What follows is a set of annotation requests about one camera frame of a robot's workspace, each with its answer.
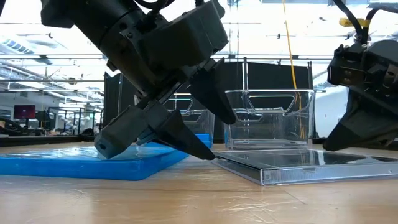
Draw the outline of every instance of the table surface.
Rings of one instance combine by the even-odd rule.
[[[1,152],[89,143],[0,148]],[[343,152],[398,157],[398,152]],[[398,180],[261,187],[189,157],[139,182],[0,176],[1,223],[397,223]]]

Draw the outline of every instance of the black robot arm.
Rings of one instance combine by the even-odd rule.
[[[167,21],[160,10],[174,0],[42,0],[45,26],[76,25],[137,88],[139,103],[114,118],[95,139],[107,158],[132,142],[155,141],[201,159],[213,153],[184,125],[179,111],[163,104],[185,82],[192,96],[227,124],[235,122],[219,67],[210,57],[228,43],[217,0],[196,1],[196,8]],[[145,14],[140,7],[151,9]]]
[[[352,46],[340,45],[328,67],[328,81],[349,87],[345,115],[323,147],[388,146],[398,135],[398,42],[382,40],[368,45],[371,19],[378,10],[398,13],[397,4],[370,10],[363,27],[340,0],[335,0],[356,30]]]

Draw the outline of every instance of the wooden table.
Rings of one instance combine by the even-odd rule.
[[[0,218],[2,224],[398,223],[398,180],[261,187],[189,157],[140,182],[0,176]]]

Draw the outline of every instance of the computer screen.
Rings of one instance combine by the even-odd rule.
[[[35,105],[15,105],[14,119],[35,119]]]

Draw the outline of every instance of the yellow cable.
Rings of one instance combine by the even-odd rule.
[[[297,89],[297,84],[296,84],[296,76],[295,76],[295,73],[294,73],[294,66],[293,66],[292,48],[290,47],[290,35],[289,35],[289,28],[288,28],[288,25],[287,25],[287,15],[286,15],[285,0],[282,0],[282,4],[284,6],[285,26],[286,26],[286,35],[287,35],[287,46],[289,47],[289,58],[290,58],[290,67],[292,68],[293,87],[296,90]]]

